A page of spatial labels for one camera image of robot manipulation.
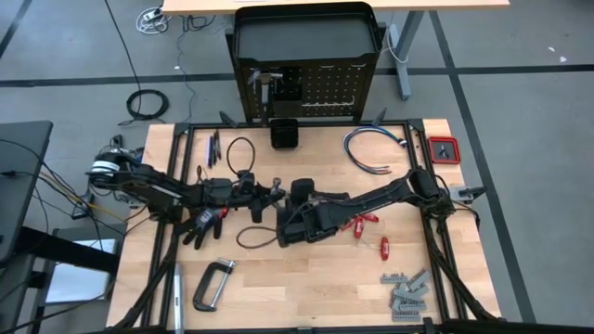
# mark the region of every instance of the gray floor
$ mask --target gray floor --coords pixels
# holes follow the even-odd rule
[[[179,18],[170,30],[146,36],[135,30],[137,14],[156,0],[110,1],[139,75],[179,74],[175,42]],[[19,10],[21,0],[0,2],[0,36]],[[548,66],[594,63],[594,3],[586,0],[516,0],[511,8],[493,11],[440,12],[456,66]],[[389,21],[389,13],[377,13]],[[400,26],[405,13],[395,13]],[[223,29],[227,17],[213,26],[189,33],[183,43],[183,67],[188,73],[230,73]],[[382,55],[379,68],[392,60]],[[412,68],[445,66],[429,17],[412,46]],[[102,1],[32,0],[18,30],[0,58],[0,82],[25,79],[72,79],[129,76],[120,40]],[[508,223],[513,246],[536,319],[541,323],[594,326],[594,194],[589,164],[594,162],[590,129],[594,73],[462,75],[471,115]],[[376,76],[366,106],[367,119],[387,106],[389,117],[447,118],[462,150],[462,168],[469,185],[480,185],[471,143],[447,76],[412,76],[414,96],[402,102],[395,78]],[[198,92],[193,122],[216,122],[224,110],[237,118],[241,107],[232,81],[194,82]],[[160,89],[171,100],[163,119],[179,122],[187,116],[189,93],[182,83],[143,84]],[[97,150],[112,135],[123,134],[129,148],[143,145],[146,122],[128,127],[125,99],[133,84],[0,88],[0,122],[50,120],[55,124],[46,160],[79,190]],[[143,109],[157,101],[143,99]],[[43,197],[70,211],[63,199],[40,186]],[[100,204],[124,215],[127,210],[109,199]],[[518,320],[510,279],[497,242],[486,199],[476,202],[482,215],[481,237],[502,314]],[[52,227],[88,225],[50,210]],[[45,228],[37,203],[27,224]],[[52,307],[48,312],[59,309]],[[107,304],[96,302],[74,314],[47,320],[44,333],[78,333],[104,325]]]

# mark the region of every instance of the black container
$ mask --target black container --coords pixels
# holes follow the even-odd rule
[[[227,42],[246,120],[352,116],[361,119],[381,52],[381,34],[365,3],[250,6],[236,13]],[[255,71],[270,82],[263,108]]]

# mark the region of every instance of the black desk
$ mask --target black desk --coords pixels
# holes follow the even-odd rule
[[[0,124],[0,172],[26,173],[0,176],[0,331],[17,325],[26,289],[47,283],[45,275],[32,276],[35,256],[117,273],[119,256],[23,226],[52,127],[51,122]]]

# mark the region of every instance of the red box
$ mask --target red box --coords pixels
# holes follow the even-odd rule
[[[460,163],[460,151],[458,149],[458,140],[454,137],[444,137],[444,136],[432,136],[429,137],[427,140],[429,142],[429,152],[431,153],[431,161],[433,163],[450,163],[450,164],[459,164]],[[454,153],[454,156],[451,158],[443,158],[441,156],[441,152],[437,151],[434,146],[439,145],[442,143],[443,145],[447,145],[451,147],[451,152]]]

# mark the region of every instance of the pegboard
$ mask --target pegboard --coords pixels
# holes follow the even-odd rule
[[[262,70],[283,74],[282,79],[273,80],[269,85],[268,118],[360,116],[368,94],[369,75],[373,75],[373,71],[368,72],[367,63],[310,64],[244,69],[243,78]],[[244,84],[247,86],[247,111],[253,118],[260,118],[262,87],[259,82]]]

